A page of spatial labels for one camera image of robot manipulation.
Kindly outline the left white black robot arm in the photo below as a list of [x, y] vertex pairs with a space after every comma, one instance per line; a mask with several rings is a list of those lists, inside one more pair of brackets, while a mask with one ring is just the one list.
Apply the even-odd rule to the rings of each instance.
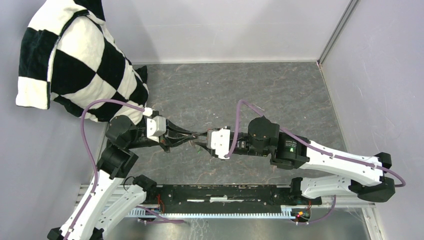
[[94, 164], [94, 176], [69, 219], [53, 228], [49, 240], [102, 240], [125, 216], [139, 205], [153, 204], [145, 211], [158, 218], [165, 212], [164, 194], [158, 185], [145, 175], [133, 178], [123, 195], [111, 206], [106, 204], [119, 185], [129, 179], [138, 156], [137, 148], [161, 147], [165, 152], [201, 134], [181, 128], [166, 118], [154, 114], [138, 125], [124, 115], [111, 120], [106, 131], [106, 148]]

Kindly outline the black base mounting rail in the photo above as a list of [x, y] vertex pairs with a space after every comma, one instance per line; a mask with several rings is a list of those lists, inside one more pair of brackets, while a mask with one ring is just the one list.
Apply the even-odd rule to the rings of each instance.
[[320, 197], [308, 199], [292, 193], [287, 185], [172, 185], [151, 187], [143, 205], [164, 207], [166, 214], [266, 214], [282, 206], [322, 204]]

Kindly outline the black white checkered cloth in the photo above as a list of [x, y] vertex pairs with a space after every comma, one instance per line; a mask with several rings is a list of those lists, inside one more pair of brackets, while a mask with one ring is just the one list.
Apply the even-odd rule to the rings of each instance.
[[15, 103], [47, 110], [56, 102], [77, 118], [138, 124], [147, 80], [147, 68], [134, 68], [116, 45], [100, 0], [48, 0], [21, 40]]

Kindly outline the metal key holder red handle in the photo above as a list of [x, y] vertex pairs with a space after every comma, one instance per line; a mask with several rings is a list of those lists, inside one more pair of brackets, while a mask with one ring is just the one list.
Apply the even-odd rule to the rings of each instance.
[[208, 142], [209, 142], [208, 134], [207, 134], [207, 137], [200, 137], [200, 138], [197, 138], [195, 136], [195, 133], [193, 133], [191, 136], [192, 136], [192, 139], [188, 141], [191, 146], [196, 146], [195, 143], [206, 143], [208, 145]]

